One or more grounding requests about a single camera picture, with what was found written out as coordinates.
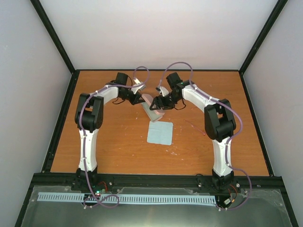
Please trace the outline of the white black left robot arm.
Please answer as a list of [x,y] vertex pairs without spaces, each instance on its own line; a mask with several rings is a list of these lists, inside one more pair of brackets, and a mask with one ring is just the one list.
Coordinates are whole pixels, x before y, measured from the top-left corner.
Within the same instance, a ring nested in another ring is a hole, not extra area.
[[93,93],[82,93],[78,100],[75,123],[80,133],[80,162],[76,171],[77,178],[87,190],[98,186],[98,164],[96,147],[98,131],[104,119],[104,105],[116,98],[128,100],[132,105],[144,102],[139,93],[145,83],[134,78],[134,83],[127,85],[129,76],[117,73],[116,79],[106,83],[103,88]]

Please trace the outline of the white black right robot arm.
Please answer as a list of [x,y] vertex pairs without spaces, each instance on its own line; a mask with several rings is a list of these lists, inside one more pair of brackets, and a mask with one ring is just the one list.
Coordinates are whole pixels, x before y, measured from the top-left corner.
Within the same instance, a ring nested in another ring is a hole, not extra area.
[[186,100],[204,113],[205,133],[212,140],[214,148],[212,182],[216,190],[223,190],[234,178],[230,144],[236,121],[230,102],[227,99],[213,98],[191,80],[183,81],[176,72],[169,74],[166,80],[171,91],[162,86],[157,87],[160,95],[152,100],[150,110],[171,110],[178,101]]

